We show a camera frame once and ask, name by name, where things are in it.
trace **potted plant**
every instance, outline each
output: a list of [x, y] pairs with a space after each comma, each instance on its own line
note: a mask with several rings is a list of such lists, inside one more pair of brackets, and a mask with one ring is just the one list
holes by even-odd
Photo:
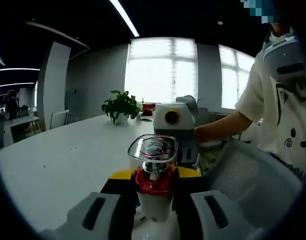
[[140, 108], [137, 107], [135, 96], [128, 96], [128, 91], [120, 92], [118, 90], [111, 91], [112, 94], [117, 94], [115, 99], [108, 99], [102, 105], [102, 110], [109, 116], [115, 125], [124, 124], [127, 119], [137, 117]]

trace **window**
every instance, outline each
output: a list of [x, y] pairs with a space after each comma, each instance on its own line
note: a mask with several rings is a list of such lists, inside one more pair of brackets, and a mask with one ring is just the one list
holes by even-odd
[[255, 58], [235, 49], [219, 45], [222, 64], [222, 108], [235, 109], [246, 88]]
[[155, 37], [134, 39], [128, 54], [125, 90], [146, 103], [171, 103], [176, 97], [197, 97], [194, 40]]
[[34, 87], [34, 107], [37, 107], [37, 82]]

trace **white t-shirt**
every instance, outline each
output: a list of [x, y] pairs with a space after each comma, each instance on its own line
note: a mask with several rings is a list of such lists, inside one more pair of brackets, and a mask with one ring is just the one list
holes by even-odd
[[305, 175], [306, 101], [299, 101], [264, 71], [262, 52], [255, 58], [236, 109], [253, 122], [263, 118], [258, 145], [261, 150], [277, 155], [299, 177]]

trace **clear plastic lid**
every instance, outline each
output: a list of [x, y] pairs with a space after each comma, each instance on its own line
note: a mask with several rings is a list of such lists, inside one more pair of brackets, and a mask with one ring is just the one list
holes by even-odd
[[177, 153], [178, 144], [174, 137], [146, 134], [136, 139], [128, 149], [132, 158], [150, 163], [168, 163]]

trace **white table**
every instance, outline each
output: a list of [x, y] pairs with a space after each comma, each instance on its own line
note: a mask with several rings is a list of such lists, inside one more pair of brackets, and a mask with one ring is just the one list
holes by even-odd
[[39, 121], [39, 118], [36, 116], [32, 116], [32, 115], [23, 116], [23, 117], [16, 118], [14, 120], [6, 121], [4, 124], [4, 147], [8, 147], [14, 143], [12, 132], [11, 132], [12, 127], [18, 126], [21, 124], [25, 124], [25, 123], [31, 123], [34, 134], [36, 134], [33, 122], [37, 124], [39, 132], [41, 132], [41, 128], [39, 127], [38, 121]]
[[0, 172], [20, 212], [37, 230], [55, 229], [69, 209], [130, 166], [127, 149], [153, 123], [114, 126], [103, 115], [58, 127], [0, 151]]

